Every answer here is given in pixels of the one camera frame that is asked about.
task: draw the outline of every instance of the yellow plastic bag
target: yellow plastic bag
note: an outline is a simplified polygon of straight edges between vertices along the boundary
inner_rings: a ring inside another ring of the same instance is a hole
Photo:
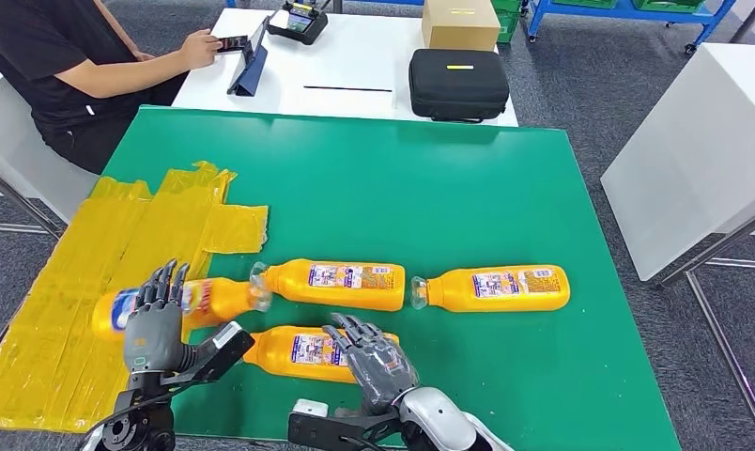
[[[267,207],[223,205],[234,174],[170,170],[156,195],[101,178],[0,344],[0,428],[84,432],[112,412],[128,372],[119,344],[90,330],[101,294],[135,287],[170,258],[204,277],[209,252],[258,252]]]

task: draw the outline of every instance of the black cable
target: black cable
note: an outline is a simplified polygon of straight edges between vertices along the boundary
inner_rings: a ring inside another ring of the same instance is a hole
[[[178,395],[179,393],[183,392],[184,390],[192,387],[193,385],[197,384],[200,381],[190,381],[186,385],[182,385],[177,390],[174,390],[172,392],[167,392],[164,395],[159,395],[158,397],[153,397],[147,401],[141,402],[140,404],[135,404],[133,406],[129,406],[126,409],[123,409],[122,411],[115,412],[106,418],[100,420],[98,423],[93,425],[92,428],[88,429],[87,432],[85,432],[85,435],[82,436],[82,440],[79,441],[79,444],[76,446],[76,451],[82,451],[82,449],[85,447],[87,439],[90,438],[91,435],[93,435],[93,431],[96,430],[98,427],[105,425],[108,421],[116,419],[118,416],[123,416],[126,413],[139,411],[140,409],[144,409],[145,407],[148,407],[150,405],[164,402],[171,397],[174,397]]]
[[[361,449],[371,449],[372,451],[386,451],[384,448],[381,448],[374,442],[370,442],[366,439],[362,439],[359,437],[348,437],[347,435],[342,436],[342,440],[348,443],[354,443],[359,444],[361,446]]]

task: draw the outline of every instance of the orange plastic bottle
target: orange plastic bottle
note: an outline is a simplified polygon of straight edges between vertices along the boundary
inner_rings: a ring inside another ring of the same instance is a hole
[[[289,301],[394,311],[403,305],[405,269],[384,263],[298,258],[275,266],[256,263],[251,285]]]
[[[124,289],[101,296],[93,311],[93,333],[105,340],[123,339],[123,329],[139,288]],[[270,308],[270,296],[258,290],[254,296],[248,282],[235,282],[222,277],[191,280],[184,283],[181,309],[184,311],[183,332],[216,326],[244,312]]]
[[[347,358],[321,327],[278,326],[251,336],[255,345],[245,353],[244,361],[270,374],[355,383]],[[400,342],[397,335],[386,336]]]
[[[571,288],[559,266],[500,266],[452,270],[441,277],[413,277],[414,308],[437,305],[452,312],[556,310],[568,303]]]

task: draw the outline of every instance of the black carrying case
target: black carrying case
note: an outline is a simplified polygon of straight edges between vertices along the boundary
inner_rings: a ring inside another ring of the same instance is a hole
[[[408,67],[410,105],[416,116],[482,122],[504,112],[510,89],[493,52],[419,49]]]

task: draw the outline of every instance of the robotic hand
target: robotic hand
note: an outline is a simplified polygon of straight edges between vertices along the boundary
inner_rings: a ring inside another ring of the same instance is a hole
[[[127,389],[117,396],[115,412],[92,427],[77,449],[172,451],[170,398],[197,383],[217,381],[253,346],[235,321],[200,345],[181,342],[179,303],[189,266],[178,269],[171,286],[175,267],[171,260],[140,287],[124,331],[123,360],[131,372]]]
[[[347,356],[372,416],[327,417],[326,405],[301,399],[289,415],[290,442],[328,451],[379,451],[376,442],[400,432],[410,451],[513,451],[439,389],[420,386],[408,357],[374,324],[333,318],[347,337],[332,326],[323,329]]]

